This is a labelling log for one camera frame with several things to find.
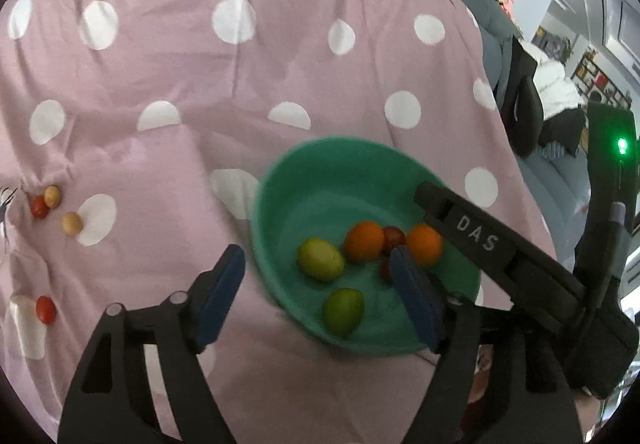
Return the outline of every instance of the gray sofa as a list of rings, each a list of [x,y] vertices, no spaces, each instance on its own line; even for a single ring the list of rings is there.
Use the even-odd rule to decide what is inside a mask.
[[[520,31],[500,9],[494,0],[462,0],[476,17],[482,33],[483,61],[486,74],[494,87],[498,107],[502,110],[505,125],[508,118],[505,108],[513,105],[523,71],[520,60],[514,60],[518,45],[513,38]],[[549,227],[556,247],[558,261],[571,265],[575,245],[584,231],[586,215],[582,207],[588,203],[589,177],[584,156],[565,156],[555,161],[547,161],[536,151],[528,157],[516,157],[529,190],[538,203]]]

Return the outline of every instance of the white polka dot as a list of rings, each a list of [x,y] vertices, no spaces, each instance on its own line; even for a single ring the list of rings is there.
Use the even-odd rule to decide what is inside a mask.
[[[118,209],[113,197],[99,193],[89,197],[78,208],[84,228],[76,237],[83,246],[93,246],[109,234],[116,222]]]
[[[485,83],[480,78],[474,82],[474,98],[476,98],[476,101],[484,108],[495,110],[496,104],[491,85]]]
[[[89,4],[80,22],[80,38],[82,42],[94,50],[109,47],[118,34],[118,14],[113,6],[102,0]]]
[[[414,20],[414,31],[420,41],[435,46],[444,40],[444,24],[433,15],[418,15]]]
[[[213,30],[228,44],[242,44],[254,37],[255,11],[248,0],[223,0],[211,18]]]
[[[489,208],[498,198],[498,182],[489,170],[476,167],[466,174],[465,191],[476,206]]]
[[[478,295],[476,296],[476,305],[478,307],[482,307],[482,303],[484,302],[484,291],[482,290],[482,285],[478,289]]]
[[[471,20],[473,20],[474,25],[476,28],[479,28],[478,26],[478,21],[476,20],[476,17],[474,16],[474,14],[471,12],[471,10],[469,8],[466,9],[466,12],[469,14],[469,16],[471,17]]]
[[[47,326],[36,315],[36,302],[26,296],[14,296],[9,302],[9,306],[18,332],[18,342],[23,357],[32,360],[42,359],[47,338]]]
[[[289,125],[303,130],[311,128],[311,118],[304,107],[291,101],[283,101],[269,112],[269,119],[276,123]]]
[[[412,129],[420,122],[420,101],[411,92],[401,90],[391,94],[385,103],[385,116],[399,129]]]
[[[12,40],[22,38],[27,32],[31,13],[33,12],[33,2],[31,0],[18,0],[9,14],[7,24],[7,34]]]
[[[336,20],[329,29],[329,49],[341,56],[347,54],[356,43],[356,34],[344,20]]]
[[[209,183],[222,204],[239,220],[250,217],[258,180],[242,169],[216,169]]]
[[[146,375],[149,379],[149,387],[151,391],[157,395],[166,397],[166,387],[164,378],[162,377],[162,368],[160,367],[160,356],[158,355],[158,347],[156,345],[143,345],[145,352]],[[205,377],[209,377],[216,365],[216,349],[213,345],[207,346],[202,354],[197,355],[198,363]]]
[[[31,114],[29,135],[36,145],[44,145],[60,134],[65,126],[66,114],[62,105],[48,99],[40,103]]]
[[[138,118],[138,132],[181,123],[180,112],[169,101],[154,101]]]

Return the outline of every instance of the yellow-green fruit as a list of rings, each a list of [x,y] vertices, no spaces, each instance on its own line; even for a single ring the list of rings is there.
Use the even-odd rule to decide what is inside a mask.
[[[344,273],[340,251],[322,239],[309,239],[298,248],[298,263],[304,273],[320,281],[334,281]]]
[[[44,191],[44,204],[51,209],[55,209],[60,206],[60,202],[62,202],[62,192],[60,192],[60,188],[57,186],[49,186]]]
[[[62,215],[62,230],[70,237],[80,234],[84,224],[78,213],[69,212]]]
[[[324,325],[338,338],[349,336],[362,322],[364,296],[357,289],[333,291],[324,304]]]

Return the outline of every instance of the black drawing on blanket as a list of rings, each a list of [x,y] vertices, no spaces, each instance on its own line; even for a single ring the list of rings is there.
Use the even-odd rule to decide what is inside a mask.
[[[6,209],[9,207],[10,202],[14,198],[15,192],[17,189],[14,189],[7,198],[4,197],[4,193],[8,192],[9,188],[4,188],[0,191],[0,225],[2,226],[2,235],[6,241],[6,222],[4,221],[4,216],[6,215]]]

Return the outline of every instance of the white pillow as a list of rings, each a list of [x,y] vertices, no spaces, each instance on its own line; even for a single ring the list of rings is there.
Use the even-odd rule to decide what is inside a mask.
[[[538,65],[536,74],[533,76],[533,85],[536,86],[538,92],[542,92],[549,85],[565,77],[564,65],[556,60],[549,60]]]
[[[563,110],[575,109],[584,103],[574,82],[569,78],[556,81],[539,94],[545,121]]]

